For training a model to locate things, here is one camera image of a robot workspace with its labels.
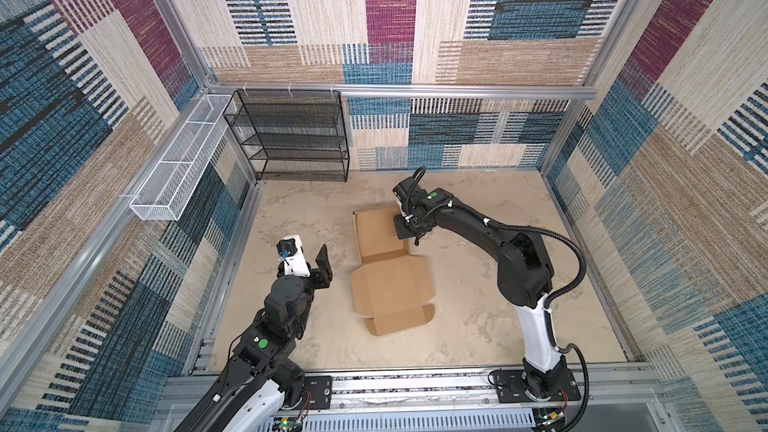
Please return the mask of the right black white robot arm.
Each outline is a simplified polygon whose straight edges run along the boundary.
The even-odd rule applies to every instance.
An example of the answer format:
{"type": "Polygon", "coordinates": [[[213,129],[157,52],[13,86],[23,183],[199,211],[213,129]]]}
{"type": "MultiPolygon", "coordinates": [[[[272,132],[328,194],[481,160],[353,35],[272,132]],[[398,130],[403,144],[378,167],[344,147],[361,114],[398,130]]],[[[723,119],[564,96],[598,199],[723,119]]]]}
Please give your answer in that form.
{"type": "Polygon", "coordinates": [[[514,306],[523,331],[526,392],[535,401],[552,398],[568,381],[565,355],[574,346],[557,343],[551,305],[585,279],[586,259],[580,248],[548,229],[503,224],[444,189],[424,190],[413,178],[397,184],[393,195],[400,208],[394,217],[400,239],[419,241],[439,227],[471,242],[495,260],[497,288],[514,306]],[[553,288],[554,266],[544,243],[546,237],[567,246],[578,263],[576,276],[557,290],[553,288]]]}

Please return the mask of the brown cardboard box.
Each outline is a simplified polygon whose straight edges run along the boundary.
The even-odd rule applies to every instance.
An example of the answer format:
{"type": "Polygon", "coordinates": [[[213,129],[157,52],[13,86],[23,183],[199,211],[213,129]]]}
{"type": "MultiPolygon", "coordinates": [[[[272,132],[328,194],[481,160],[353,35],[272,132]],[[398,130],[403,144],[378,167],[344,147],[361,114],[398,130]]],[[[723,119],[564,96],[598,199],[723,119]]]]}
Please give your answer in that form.
{"type": "Polygon", "coordinates": [[[361,259],[350,274],[354,308],[377,337],[424,326],[436,313],[429,260],[397,235],[400,216],[395,205],[353,213],[361,259]]]}

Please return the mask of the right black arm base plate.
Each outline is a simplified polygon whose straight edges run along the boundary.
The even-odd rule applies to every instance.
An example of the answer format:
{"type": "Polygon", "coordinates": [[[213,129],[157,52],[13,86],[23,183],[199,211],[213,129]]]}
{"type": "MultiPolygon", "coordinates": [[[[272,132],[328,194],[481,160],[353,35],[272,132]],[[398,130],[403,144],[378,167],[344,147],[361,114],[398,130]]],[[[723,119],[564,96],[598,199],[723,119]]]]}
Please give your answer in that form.
{"type": "Polygon", "coordinates": [[[500,403],[578,402],[581,390],[568,368],[540,373],[535,369],[496,369],[488,375],[500,403]]]}

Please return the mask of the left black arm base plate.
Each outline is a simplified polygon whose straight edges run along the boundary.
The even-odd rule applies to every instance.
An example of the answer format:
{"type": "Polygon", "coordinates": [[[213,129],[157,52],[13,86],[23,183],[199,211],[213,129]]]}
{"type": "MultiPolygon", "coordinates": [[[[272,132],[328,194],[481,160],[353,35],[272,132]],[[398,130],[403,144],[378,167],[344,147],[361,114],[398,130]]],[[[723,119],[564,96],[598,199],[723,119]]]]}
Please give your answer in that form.
{"type": "Polygon", "coordinates": [[[329,410],[333,392],[331,375],[310,375],[273,381],[284,393],[281,410],[329,410]]]}

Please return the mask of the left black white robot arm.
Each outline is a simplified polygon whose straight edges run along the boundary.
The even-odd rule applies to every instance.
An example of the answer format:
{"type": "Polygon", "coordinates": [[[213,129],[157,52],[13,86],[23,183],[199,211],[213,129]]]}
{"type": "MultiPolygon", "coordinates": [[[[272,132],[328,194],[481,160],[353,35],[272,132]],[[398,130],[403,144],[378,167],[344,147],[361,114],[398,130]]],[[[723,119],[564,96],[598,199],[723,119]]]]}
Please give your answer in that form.
{"type": "Polygon", "coordinates": [[[328,248],[315,266],[305,260],[300,237],[277,244],[277,278],[264,306],[230,344],[230,357],[177,431],[254,431],[283,407],[307,403],[305,372],[289,359],[306,332],[315,291],[333,279],[328,248]]]}

